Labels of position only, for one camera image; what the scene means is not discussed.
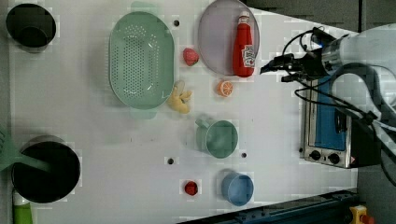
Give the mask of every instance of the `ketchup bottle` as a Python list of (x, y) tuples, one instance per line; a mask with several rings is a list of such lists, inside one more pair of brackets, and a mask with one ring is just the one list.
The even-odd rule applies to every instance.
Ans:
[(250, 77), (254, 71), (254, 48), (248, 19), (250, 14), (243, 11), (239, 16), (235, 43), (233, 44), (233, 72), (239, 77)]

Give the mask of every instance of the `orange slice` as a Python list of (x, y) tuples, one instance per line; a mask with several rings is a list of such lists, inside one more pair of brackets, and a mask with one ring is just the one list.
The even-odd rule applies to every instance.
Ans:
[(221, 81), (218, 84), (218, 95), (227, 97), (233, 92), (233, 83), (231, 81)]

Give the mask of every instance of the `purple plate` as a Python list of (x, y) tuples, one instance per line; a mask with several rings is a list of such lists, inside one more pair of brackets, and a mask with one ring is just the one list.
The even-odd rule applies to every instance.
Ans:
[(233, 42), (242, 11), (250, 13), (249, 25), (257, 56), (260, 46), (259, 26), (245, 4), (238, 0), (218, 0), (210, 4), (201, 17), (198, 48), (206, 66), (216, 73), (233, 75)]

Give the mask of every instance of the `mug handle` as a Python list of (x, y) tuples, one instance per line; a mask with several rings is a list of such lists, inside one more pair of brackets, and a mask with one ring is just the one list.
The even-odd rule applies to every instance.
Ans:
[(201, 128), (209, 128), (209, 123), (208, 122), (206, 122), (206, 121), (204, 121), (204, 120), (202, 120), (202, 119), (198, 119), (198, 120), (196, 120), (195, 121), (195, 123), (198, 125), (198, 126), (200, 126)]

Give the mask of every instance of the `oven knob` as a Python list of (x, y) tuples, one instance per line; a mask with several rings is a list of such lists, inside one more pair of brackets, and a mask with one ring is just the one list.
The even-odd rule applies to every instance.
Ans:
[(340, 157), (337, 154), (332, 154), (329, 157), (329, 160), (332, 164), (337, 164), (338, 162), (340, 162)]
[(314, 161), (318, 161), (320, 159), (320, 152), (314, 150), (311, 152), (311, 154), (309, 154), (309, 156), (314, 160)]

